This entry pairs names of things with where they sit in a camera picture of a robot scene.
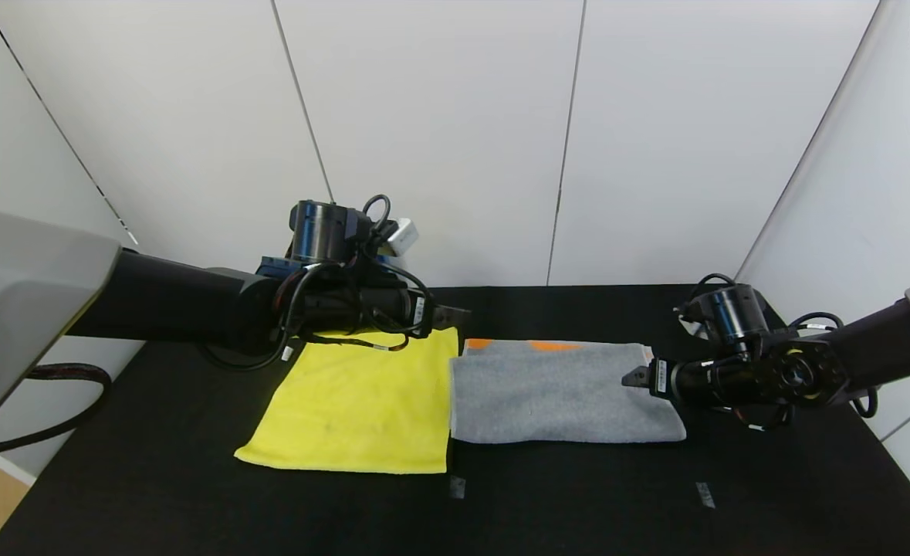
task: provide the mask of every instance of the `white sticker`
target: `white sticker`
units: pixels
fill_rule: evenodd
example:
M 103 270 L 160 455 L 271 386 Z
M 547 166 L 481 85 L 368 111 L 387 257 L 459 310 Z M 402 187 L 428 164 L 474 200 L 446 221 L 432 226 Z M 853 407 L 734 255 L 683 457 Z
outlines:
M 711 509 L 715 510 L 715 499 L 712 497 L 712 490 L 709 489 L 709 483 L 695 483 L 695 488 L 699 490 L 702 506 L 711 507 Z
M 667 394 L 667 361 L 657 360 L 657 392 Z
M 413 307 L 413 324 L 420 324 L 424 317 L 424 300 L 422 297 L 417 298 L 417 305 Z
M 452 499 L 464 500 L 465 499 L 465 479 L 451 475 L 451 477 L 448 478 L 448 493 L 450 493 L 450 496 L 452 497 Z

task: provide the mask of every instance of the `towel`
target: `towel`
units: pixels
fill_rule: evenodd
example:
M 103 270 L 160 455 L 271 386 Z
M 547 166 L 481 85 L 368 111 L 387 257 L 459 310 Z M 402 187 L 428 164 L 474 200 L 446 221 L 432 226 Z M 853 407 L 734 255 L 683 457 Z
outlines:
M 670 402 L 621 377 L 649 362 L 641 344 L 466 341 L 452 359 L 452 437 L 475 443 L 526 440 L 684 440 Z
M 402 339 L 383 332 L 355 337 L 379 345 Z M 456 355 L 454 328 L 411 339 L 401 351 L 308 344 L 235 457 L 279 469 L 443 473 L 448 360 Z

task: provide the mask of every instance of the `black table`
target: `black table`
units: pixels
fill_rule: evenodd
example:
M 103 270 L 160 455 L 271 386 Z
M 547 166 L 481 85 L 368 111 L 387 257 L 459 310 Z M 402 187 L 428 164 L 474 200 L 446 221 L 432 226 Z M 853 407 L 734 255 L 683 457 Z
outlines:
M 708 354 L 686 286 L 440 289 L 469 337 L 637 341 Z M 278 471 L 232 451 L 286 369 L 215 369 L 148 344 L 0 533 L 8 554 L 910 554 L 910 482 L 850 408 L 754 432 L 686 411 L 659 446 L 452 441 L 448 476 Z M 715 509 L 699 496 L 706 483 Z

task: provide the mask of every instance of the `orange patch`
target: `orange patch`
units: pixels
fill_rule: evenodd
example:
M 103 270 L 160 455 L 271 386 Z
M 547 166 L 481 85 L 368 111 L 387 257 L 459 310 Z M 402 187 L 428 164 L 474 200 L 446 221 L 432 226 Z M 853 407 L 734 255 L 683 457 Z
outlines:
M 486 349 L 490 344 L 492 344 L 491 339 L 470 337 L 465 341 L 465 347 L 468 349 Z
M 529 345 L 536 351 L 571 351 L 571 349 L 582 348 L 580 345 L 558 344 L 554 341 L 536 341 L 536 339 L 529 341 Z

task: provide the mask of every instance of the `yellow towel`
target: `yellow towel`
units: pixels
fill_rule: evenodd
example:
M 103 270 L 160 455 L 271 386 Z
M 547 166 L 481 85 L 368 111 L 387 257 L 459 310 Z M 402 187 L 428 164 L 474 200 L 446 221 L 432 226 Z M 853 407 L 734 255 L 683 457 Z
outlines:
M 379 345 L 402 339 L 383 332 L 356 337 Z M 448 359 L 455 356 L 454 328 L 411 339 L 401 351 L 308 344 L 235 457 L 279 469 L 443 473 Z

